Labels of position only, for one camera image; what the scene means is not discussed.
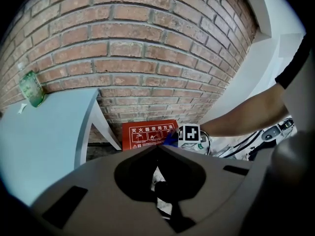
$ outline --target white paper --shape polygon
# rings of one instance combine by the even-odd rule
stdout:
[[[21,108],[20,108],[18,114],[21,114],[21,113],[22,113],[22,111],[24,110],[24,108],[26,107],[26,105],[27,105],[27,104],[25,104],[25,103],[22,103],[22,104],[21,104]]]

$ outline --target white wall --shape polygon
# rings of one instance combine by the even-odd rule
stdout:
[[[303,24],[286,0],[248,1],[260,31],[230,86],[200,124],[226,114],[247,98],[272,86],[274,78],[292,60],[305,34]]]

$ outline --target white table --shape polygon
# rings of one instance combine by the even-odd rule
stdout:
[[[50,94],[37,108],[12,104],[0,119],[0,173],[8,191],[27,205],[86,162],[91,125],[121,150],[96,101],[95,88]],[[27,103],[21,114],[21,103]]]

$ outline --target table leg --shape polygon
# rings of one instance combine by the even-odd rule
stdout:
[[[114,135],[113,131],[109,127],[97,101],[95,101],[91,115],[92,117],[92,123],[94,126],[98,129],[98,131],[105,137],[105,139],[112,145],[114,146],[115,149],[121,150],[122,147],[117,140],[116,136]]]

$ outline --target black sleeve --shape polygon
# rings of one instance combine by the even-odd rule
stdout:
[[[286,89],[293,81],[295,76],[301,70],[311,50],[311,40],[308,34],[306,34],[300,44],[299,49],[293,57],[291,63],[285,68],[285,70],[275,79],[284,89]]]

